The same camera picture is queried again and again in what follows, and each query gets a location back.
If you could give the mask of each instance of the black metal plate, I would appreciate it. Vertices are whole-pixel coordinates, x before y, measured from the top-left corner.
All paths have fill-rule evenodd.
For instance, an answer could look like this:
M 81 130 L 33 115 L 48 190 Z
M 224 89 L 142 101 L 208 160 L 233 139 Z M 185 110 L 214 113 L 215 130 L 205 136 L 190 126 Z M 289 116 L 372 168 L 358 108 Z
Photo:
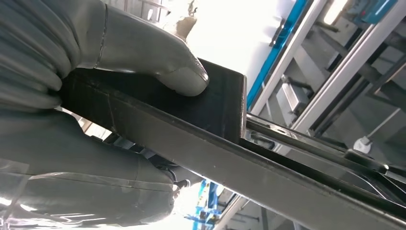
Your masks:
M 101 89 L 107 93 L 115 90 L 145 102 L 168 114 L 176 116 L 199 128 L 237 143 L 243 126 L 245 111 L 245 77 L 208 61 L 201 60 L 210 83 L 206 90 L 196 97 L 185 97 L 167 88 L 155 78 L 143 74 L 126 74 L 96 69 L 76 69 L 66 79 L 59 92 L 63 106 L 90 121 L 107 125 L 110 120 L 108 104 L 97 100 L 86 100 L 92 90 Z M 115 122 L 127 123 L 125 119 Z M 120 134 L 114 128 L 106 127 Z

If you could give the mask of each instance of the metal rail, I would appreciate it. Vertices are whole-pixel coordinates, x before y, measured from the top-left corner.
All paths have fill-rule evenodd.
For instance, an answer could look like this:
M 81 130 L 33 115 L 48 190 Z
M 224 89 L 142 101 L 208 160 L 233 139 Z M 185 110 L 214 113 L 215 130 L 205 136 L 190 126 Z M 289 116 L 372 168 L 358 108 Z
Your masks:
M 97 116 L 93 122 L 106 126 L 115 122 L 116 132 L 126 139 L 304 227 L 406 229 L 406 208 L 394 202 L 249 141 L 229 142 L 102 84 L 88 85 L 78 78 L 77 87 L 86 87 L 87 97 L 80 97 L 85 103 L 110 106 L 111 121 L 103 123 L 104 118 Z M 88 117 L 94 111 L 75 113 Z
M 281 79 L 289 63 L 292 61 L 296 50 L 298 49 L 300 44 L 304 41 L 307 33 L 312 28 L 313 24 L 315 23 L 318 15 L 320 14 L 326 2 L 327 2 L 326 0 L 313 1 L 306 16 L 303 18 L 302 23 L 299 25 L 296 33 L 293 35 L 291 41 L 287 45 L 281 60 L 278 63 L 275 63 L 276 68 L 273 69 L 271 78 L 266 83 L 261 95 L 259 96 L 256 103 L 253 106 L 251 106 L 252 114 L 258 115 L 265 106 L 266 102 L 269 100 L 271 93 L 275 89 L 276 85 Z
M 326 163 L 334 164 L 368 184 L 377 195 L 401 205 L 406 204 L 406 193 L 384 174 L 390 170 L 386 164 L 375 161 L 352 150 L 342 151 L 328 143 L 281 127 L 259 117 L 247 115 L 247 128 L 267 135 L 270 139 Z
M 371 25 L 354 47 L 345 56 L 340 65 L 331 74 L 327 82 L 314 96 L 304 112 L 292 125 L 292 129 L 301 133 L 306 132 L 310 126 L 323 113 L 345 85 L 360 70 L 377 47 L 395 29 L 406 15 L 406 1 L 398 1 L 387 15 L 376 25 Z M 280 154 L 287 154 L 289 147 L 280 146 L 276 149 Z

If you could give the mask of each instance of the metal frame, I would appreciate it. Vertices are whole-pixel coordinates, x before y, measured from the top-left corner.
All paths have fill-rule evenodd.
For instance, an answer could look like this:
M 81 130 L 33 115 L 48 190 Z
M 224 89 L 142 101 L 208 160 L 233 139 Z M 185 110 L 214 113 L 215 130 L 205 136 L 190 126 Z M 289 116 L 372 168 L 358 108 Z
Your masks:
M 261 132 L 270 139 L 304 154 L 336 165 L 359 177 L 374 190 L 375 194 L 398 204 L 406 204 L 405 192 L 384 176 L 385 174 L 388 175 L 388 172 L 393 172 L 392 167 L 386 164 L 363 154 L 357 154 L 353 150 L 342 149 L 250 114 L 247 115 L 247 128 Z
M 76 95 L 80 87 L 87 88 L 86 98 Z M 102 83 L 89 85 L 77 79 L 75 93 L 72 101 L 65 98 L 65 102 L 76 105 L 78 115 L 89 117 L 94 108 L 76 100 L 84 104 L 107 100 L 110 114 L 100 114 L 93 122 L 115 123 L 115 132 L 126 139 L 304 227 L 406 229 L 406 208 L 254 143 L 244 139 L 240 145 L 229 142 Z M 328 149 L 337 152 L 337 148 Z
M 372 81 L 372 87 L 368 91 L 370 96 L 377 96 L 377 93 L 381 91 L 385 94 L 392 104 L 396 107 L 401 108 L 404 112 L 406 111 L 406 91 L 392 81 L 393 78 L 398 76 L 398 74 L 406 66 L 406 54 L 398 60 L 384 75 L 382 75 L 378 80 Z
M 372 64 L 375 62 L 378 57 L 386 50 L 388 45 L 382 43 L 375 52 L 370 56 L 367 60 L 366 64 Z M 311 130 L 314 131 L 314 137 L 320 138 L 323 133 L 339 118 L 341 113 L 343 113 L 347 107 L 366 89 L 366 87 L 370 84 L 368 80 L 366 80 L 360 73 L 357 73 L 344 87 L 344 89 L 340 92 L 340 94 L 335 98 L 335 100 L 325 109 L 322 115 L 312 124 L 310 127 Z M 376 100 L 385 101 L 385 98 L 377 97 Z
M 228 204 L 220 219 L 216 222 L 214 228 L 212 230 L 221 230 L 223 229 L 226 224 L 231 220 L 231 218 L 239 211 L 241 208 L 248 202 L 246 198 L 243 198 L 239 195 L 235 196 L 230 204 Z
M 297 22 L 303 20 L 303 14 L 308 11 L 310 3 L 311 1 L 306 0 L 295 1 L 289 16 L 286 18 L 285 25 L 282 27 L 281 33 L 274 41 L 275 44 L 271 52 L 264 61 L 254 84 L 248 92 L 247 108 L 250 108 L 254 104 L 257 95 L 262 89 L 262 84 L 267 81 L 268 74 L 272 71 L 274 63 L 278 63 L 278 59 L 281 58 L 282 53 L 286 50 L 286 43 L 292 38 L 292 34 L 295 33 Z
M 282 78 L 283 73 L 288 67 L 289 63 L 292 61 L 293 56 L 304 41 L 307 33 L 312 28 L 315 23 L 318 15 L 323 9 L 327 0 L 314 0 L 310 6 L 307 14 L 304 16 L 302 23 L 299 25 L 296 33 L 293 35 L 291 41 L 286 47 L 284 54 L 282 55 L 281 60 L 277 63 L 276 68 L 273 69 L 269 81 L 266 83 L 265 88 L 263 89 L 261 95 L 257 99 L 254 105 L 251 106 L 251 113 L 254 115 L 259 115 L 266 102 L 269 100 L 272 92 L 275 90 L 276 85 L 279 80 Z
M 371 25 L 354 47 L 349 51 L 340 65 L 331 74 L 327 82 L 314 96 L 304 112 L 293 124 L 292 129 L 305 133 L 317 120 L 324 110 L 333 102 L 341 90 L 360 70 L 367 59 L 373 54 L 377 47 L 395 29 L 406 15 L 406 1 L 398 1 L 387 15 L 376 25 Z M 287 154 L 289 147 L 279 146 L 279 154 Z

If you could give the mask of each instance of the metal flat bar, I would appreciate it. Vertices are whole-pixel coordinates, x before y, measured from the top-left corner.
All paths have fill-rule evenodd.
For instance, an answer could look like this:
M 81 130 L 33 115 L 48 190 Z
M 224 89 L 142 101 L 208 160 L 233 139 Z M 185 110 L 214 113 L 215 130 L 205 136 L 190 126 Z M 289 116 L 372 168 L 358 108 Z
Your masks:
M 386 44 L 382 43 L 367 60 L 367 64 L 374 63 L 387 47 L 388 46 Z M 369 81 L 367 81 L 364 77 L 362 77 L 360 74 L 356 74 L 337 95 L 334 101 L 325 109 L 316 122 L 310 127 L 311 130 L 314 130 L 314 137 L 319 138 L 369 84 Z
M 259 115 L 259 113 L 262 111 L 263 107 L 265 106 L 265 103 L 268 101 L 269 97 L 271 96 L 271 93 L 274 91 L 276 85 L 281 79 L 286 68 L 288 68 L 288 65 L 292 61 L 296 50 L 298 49 L 300 44 L 304 41 L 307 33 L 310 31 L 313 24 L 315 23 L 325 3 L 326 0 L 313 1 L 312 5 L 309 8 L 309 11 L 303 18 L 302 23 L 299 25 L 296 33 L 293 35 L 291 41 L 287 45 L 287 48 L 284 54 L 282 55 L 281 60 L 276 65 L 276 68 L 273 70 L 271 78 L 266 83 L 263 92 L 259 96 L 257 102 L 253 106 L 251 106 L 252 114 Z
M 396 31 L 393 31 L 385 39 L 385 43 L 387 43 L 388 46 L 391 46 L 391 47 L 393 47 L 395 49 L 398 49 L 398 50 L 402 51 L 403 53 L 406 53 L 406 38 L 402 37 Z
M 250 115 L 247 118 L 247 128 L 267 135 L 272 140 L 289 146 L 297 151 L 317 157 L 322 161 L 334 164 L 345 171 L 359 177 L 369 184 L 380 196 L 399 204 L 406 203 L 406 194 L 398 186 L 388 180 L 379 172 L 385 174 L 387 166 L 369 158 L 369 168 L 344 157 L 344 152 L 327 146 L 303 134 L 294 132 L 275 123 L 267 122 L 266 126 L 254 122 Z
M 304 112 L 298 117 L 292 126 L 293 130 L 305 133 L 313 125 L 377 47 L 402 21 L 406 15 L 404 9 L 406 9 L 406 1 L 398 1 L 377 25 L 370 26 L 365 31 L 349 54 L 314 96 L 314 99 Z M 289 151 L 289 147 L 279 147 L 277 149 L 280 154 L 287 154 Z
M 341 56 L 345 57 L 346 55 L 348 55 L 349 51 L 345 47 L 343 47 L 339 42 L 330 37 L 326 32 L 324 32 L 320 28 L 318 28 L 316 31 L 320 35 L 320 37 L 323 38 L 336 51 L 338 51 Z M 358 73 L 371 83 L 375 83 L 381 77 L 381 74 L 378 72 L 378 70 L 369 65 L 368 63 L 361 65 L 360 69 L 358 70 Z
M 397 105 L 395 103 L 393 103 L 392 101 L 390 101 L 389 99 L 380 97 L 378 95 L 366 93 L 365 96 L 370 97 L 370 98 L 372 98 L 374 100 L 380 101 L 380 102 L 385 103 L 385 104 L 390 104 L 393 107 L 397 107 Z
M 95 69 L 76 69 L 64 79 L 59 94 L 62 100 L 78 93 L 69 88 L 69 79 L 87 79 L 103 82 L 128 97 L 136 98 L 166 113 L 176 116 L 215 135 L 238 143 L 245 129 L 244 113 L 246 78 L 237 72 L 200 60 L 208 75 L 210 84 L 196 97 L 184 97 L 169 89 L 152 76 L 125 74 Z M 86 97 L 86 91 L 80 92 Z M 105 107 L 88 105 L 96 113 L 108 113 Z
M 349 38 L 347 43 L 345 44 L 346 49 L 350 49 L 352 44 L 358 39 L 358 37 L 362 34 L 363 30 L 361 28 L 357 28 L 357 30 L 352 34 L 352 36 Z M 336 57 L 334 58 L 333 62 L 331 65 L 327 68 L 328 72 L 334 71 L 334 69 L 337 67 L 339 62 L 342 60 L 342 56 L 340 54 L 337 54 Z
M 302 226 L 313 230 L 406 229 L 405 208 L 285 156 L 274 153 L 269 160 L 101 83 L 92 85 L 76 78 L 71 87 L 74 93 L 64 98 L 67 109 L 90 117 L 94 111 L 84 104 L 107 107 L 110 113 L 96 114 L 92 121 L 113 126 L 124 138 Z
M 391 80 L 385 83 L 380 91 L 385 94 L 393 104 L 406 113 L 406 90 Z

